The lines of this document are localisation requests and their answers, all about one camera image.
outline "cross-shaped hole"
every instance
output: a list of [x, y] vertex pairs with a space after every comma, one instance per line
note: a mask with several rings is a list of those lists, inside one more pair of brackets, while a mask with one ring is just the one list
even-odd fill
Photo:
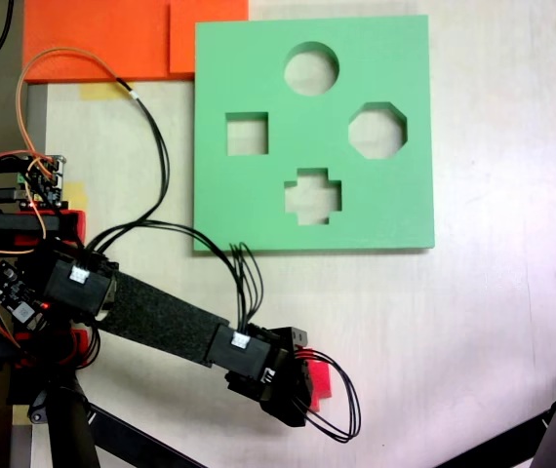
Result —
[[299, 225], [328, 224], [340, 209], [340, 181], [328, 180], [327, 169], [298, 169], [298, 181], [285, 182], [285, 210]]

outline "green foam board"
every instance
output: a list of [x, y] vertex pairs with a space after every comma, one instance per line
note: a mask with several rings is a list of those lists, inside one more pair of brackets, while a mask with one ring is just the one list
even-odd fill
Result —
[[[221, 248], [401, 249], [434, 246], [427, 17], [212, 22], [197, 25], [194, 226]], [[338, 78], [319, 96], [285, 81], [288, 60], [330, 51]], [[407, 141], [366, 159], [348, 126], [388, 108]], [[227, 120], [262, 115], [266, 154], [229, 156]], [[340, 182], [340, 211], [299, 225], [285, 186], [298, 171]], [[204, 246], [196, 243], [197, 250]]]

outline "orange block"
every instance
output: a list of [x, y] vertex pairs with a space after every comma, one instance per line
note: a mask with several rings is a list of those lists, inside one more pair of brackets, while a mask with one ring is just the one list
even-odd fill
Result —
[[[170, 0], [24, 0], [22, 63], [60, 46], [100, 56], [127, 80], [169, 75]], [[26, 76], [30, 83], [110, 80], [88, 58], [43, 58]]]
[[248, 0], [172, 0], [170, 73], [192, 80], [196, 61], [196, 22], [246, 21]]
[[[246, 20], [248, 0], [24, 0], [22, 63], [54, 47], [78, 47], [127, 81], [193, 79], [195, 23]], [[29, 83], [109, 81], [88, 58], [50, 56]]]

